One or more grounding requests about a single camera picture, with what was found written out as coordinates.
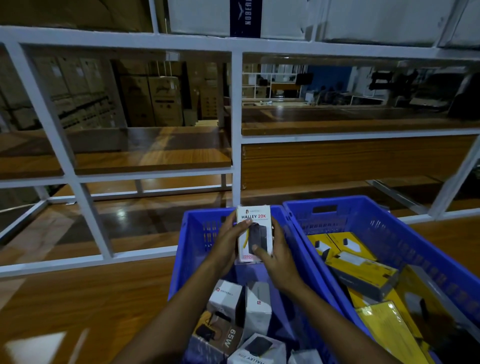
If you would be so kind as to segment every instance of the person's left hand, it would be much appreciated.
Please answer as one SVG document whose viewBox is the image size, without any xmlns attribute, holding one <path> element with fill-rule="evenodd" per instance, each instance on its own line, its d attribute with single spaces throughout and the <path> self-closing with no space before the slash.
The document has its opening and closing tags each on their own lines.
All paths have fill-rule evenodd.
<svg viewBox="0 0 480 364">
<path fill-rule="evenodd" d="M 244 220 L 233 226 L 233 222 L 236 219 L 237 213 L 233 211 L 220 227 L 215 244 L 213 244 L 212 250 L 206 258 L 218 269 L 221 277 L 228 273 L 235 261 L 237 238 L 246 231 L 252 223 L 251 220 Z"/>
</svg>

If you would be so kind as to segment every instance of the white metal shelf frame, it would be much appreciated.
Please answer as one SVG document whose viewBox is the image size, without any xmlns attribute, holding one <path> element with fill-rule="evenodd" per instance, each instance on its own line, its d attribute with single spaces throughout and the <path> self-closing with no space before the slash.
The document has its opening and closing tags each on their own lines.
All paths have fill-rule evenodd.
<svg viewBox="0 0 480 364">
<path fill-rule="evenodd" d="M 53 150 L 59 159 L 64 171 L 64 176 L 47 177 L 27 180 L 1 181 L 0 188 L 20 186 L 44 186 L 49 184 L 67 183 L 75 193 L 75 200 L 85 216 L 95 242 L 99 246 L 100 255 L 92 255 L 79 258 L 60 259 L 36 263 L 15 264 L 0 267 L 0 277 L 18 276 L 29 273 L 45 272 L 75 267 L 87 267 L 101 264 L 133 261 L 140 259 L 151 259 L 163 256 L 171 256 L 176 252 L 176 246 L 143 249 L 124 253 L 114 253 L 105 229 L 100 221 L 99 215 L 93 205 L 94 198 L 109 198 L 112 194 L 101 194 L 102 196 L 90 195 L 86 188 L 89 182 L 107 182 L 115 180 L 140 180 L 145 178 L 163 178 L 177 176 L 195 176 L 208 174 L 232 173 L 232 200 L 233 205 L 240 203 L 241 193 L 241 146 L 243 144 L 256 143 L 285 143 L 302 141 L 326 141 L 326 140 L 355 140 L 372 138 L 397 138 L 397 137 L 421 137 L 438 135 L 466 135 L 480 134 L 480 129 L 455 129 L 455 130 L 430 130 L 430 131 L 405 131 L 405 132 L 379 132 L 379 133 L 335 133 L 335 134 L 307 134 L 307 135 L 286 135 L 286 136 L 259 136 L 250 137 L 241 134 L 241 105 L 242 105 L 242 63 L 244 53 L 259 53 L 267 55 L 297 55 L 317 57 L 351 57 L 353 59 L 389 59 L 398 60 L 405 66 L 405 60 L 431 60 L 473 64 L 480 61 L 480 54 L 472 50 L 441 49 L 438 47 L 401 47 L 401 46 L 379 46 L 362 44 L 335 44 L 316 41 L 288 41 L 270 39 L 246 39 L 246 38 L 219 38 L 212 36 L 179 36 L 165 35 L 155 32 L 146 33 L 112 33 L 93 32 L 72 29 L 53 28 L 28 28 L 17 26 L 0 26 L 0 42 L 7 49 L 8 54 L 15 64 L 16 70 L 28 92 L 32 105 L 42 123 L 47 138 L 52 144 Z M 202 170 L 180 170 L 180 171 L 155 171 L 155 172 L 134 172 L 126 174 L 104 174 L 80 176 L 75 173 L 75 159 L 70 146 L 68 145 L 63 129 L 54 108 L 49 100 L 42 80 L 38 76 L 29 55 L 29 46 L 43 47 L 80 47 L 98 49 L 138 49 L 138 50 L 198 50 L 198 51 L 221 51 L 231 53 L 232 62 L 232 100 L 231 100 L 231 123 L 232 123 L 232 167 L 222 169 Z M 480 139 L 477 138 L 472 146 L 466 160 L 460 166 L 458 172 L 445 183 L 439 193 L 437 200 L 428 212 L 406 218 L 401 218 L 406 223 L 431 221 L 433 219 L 457 218 L 480 214 L 480 209 L 470 209 L 445 213 L 446 208 L 455 197 L 458 189 L 469 172 L 472 160 L 480 155 Z M 28 216 L 41 211 L 48 203 L 55 203 L 55 197 L 45 200 L 41 190 L 39 195 L 41 201 L 34 205 Z M 127 192 L 130 196 L 155 195 L 168 193 L 166 190 Z"/>
</svg>

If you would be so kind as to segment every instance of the dark blue label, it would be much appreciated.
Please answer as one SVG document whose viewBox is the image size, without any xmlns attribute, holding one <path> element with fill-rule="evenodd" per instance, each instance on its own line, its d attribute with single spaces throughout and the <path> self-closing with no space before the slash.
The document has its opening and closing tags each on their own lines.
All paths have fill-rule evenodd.
<svg viewBox="0 0 480 364">
<path fill-rule="evenodd" d="M 260 38 L 262 0 L 230 0 L 230 36 Z"/>
</svg>

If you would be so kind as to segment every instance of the person's right hand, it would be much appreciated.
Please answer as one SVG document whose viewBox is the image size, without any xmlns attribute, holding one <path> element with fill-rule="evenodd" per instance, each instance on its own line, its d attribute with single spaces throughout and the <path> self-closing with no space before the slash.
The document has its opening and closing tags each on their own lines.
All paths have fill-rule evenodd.
<svg viewBox="0 0 480 364">
<path fill-rule="evenodd" d="M 283 229 L 274 218 L 272 218 L 272 224 L 275 232 L 272 256 L 257 245 L 253 246 L 253 253 L 265 264 L 275 287 L 283 293 L 291 293 L 293 289 L 302 286 L 303 281 L 293 261 L 290 248 L 285 241 Z"/>
</svg>

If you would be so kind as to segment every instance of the metal shelving rack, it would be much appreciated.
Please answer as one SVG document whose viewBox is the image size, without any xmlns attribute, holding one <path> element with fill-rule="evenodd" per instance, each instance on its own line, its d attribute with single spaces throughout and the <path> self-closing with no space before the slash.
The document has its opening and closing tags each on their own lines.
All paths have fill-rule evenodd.
<svg viewBox="0 0 480 364">
<path fill-rule="evenodd" d="M 297 59 L 298 63 L 309 64 L 309 60 L 322 60 L 322 62 L 337 64 L 339 61 L 350 62 L 351 65 L 364 64 L 389 64 L 405 67 L 410 64 L 451 65 L 460 64 L 471 67 L 478 66 L 480 52 L 464 49 L 443 49 L 439 45 L 446 42 L 445 37 L 451 36 L 452 22 L 458 21 L 458 14 L 462 9 L 454 7 L 449 21 L 445 22 L 442 36 L 431 48 L 384 46 L 373 44 L 338 44 L 320 41 L 289 41 L 271 39 L 248 38 L 220 38 L 214 36 L 183 36 L 160 34 L 156 21 L 154 1 L 150 0 L 150 10 L 154 33 L 113 33 L 96 32 L 72 29 L 35 28 L 18 26 L 0 26 L 0 43 L 3 43 L 15 68 L 28 93 L 33 107 L 42 123 L 45 133 L 52 145 L 56 157 L 63 169 L 64 175 L 60 177 L 35 178 L 24 180 L 0 181 L 0 188 L 34 186 L 37 188 L 40 202 L 35 204 L 23 216 L 18 218 L 0 237 L 15 229 L 23 220 L 34 216 L 48 204 L 65 202 L 55 197 L 49 197 L 42 186 L 52 184 L 69 184 L 75 194 L 75 200 L 80 207 L 92 236 L 97 243 L 99 255 L 83 256 L 69 259 L 42 261 L 35 263 L 15 264 L 0 267 L 0 277 L 18 276 L 28 273 L 46 272 L 60 269 L 96 266 L 102 264 L 119 263 L 133 260 L 150 259 L 175 255 L 177 247 L 161 247 L 115 253 L 103 227 L 98 212 L 93 204 L 86 183 L 108 182 L 118 180 L 141 180 L 147 178 L 199 176 L 226 173 L 233 174 L 232 197 L 233 205 L 240 203 L 241 191 L 241 146 L 257 143 L 295 143 L 307 141 L 332 141 L 332 140 L 357 140 L 375 138 L 402 138 L 440 135 L 480 134 L 480 128 L 452 129 L 452 130 L 425 130 L 401 132 L 375 132 L 375 133 L 325 133 L 281 136 L 242 136 L 242 63 L 262 55 L 263 63 L 282 63 L 286 58 Z M 318 2 L 318 14 L 322 7 Z M 232 166 L 218 169 L 198 170 L 172 170 L 153 172 L 132 172 L 125 174 L 95 174 L 77 175 L 75 173 L 75 156 L 66 140 L 65 132 L 55 113 L 52 101 L 43 85 L 32 59 L 30 52 L 38 48 L 54 49 L 55 52 L 69 52 L 75 49 L 84 52 L 85 56 L 92 54 L 116 54 L 117 58 L 123 51 L 129 52 L 155 52 L 166 51 L 166 61 L 177 60 L 178 54 L 186 51 L 228 52 L 231 55 L 231 147 Z M 426 213 L 416 216 L 401 218 L 406 223 L 430 221 L 434 219 L 458 218 L 480 214 L 480 208 L 446 212 L 451 201 L 460 189 L 468 173 L 480 158 L 480 137 L 477 137 L 468 152 L 465 160 L 442 187 L 432 207 Z M 136 191 L 130 197 L 147 195 L 146 191 Z"/>
</svg>

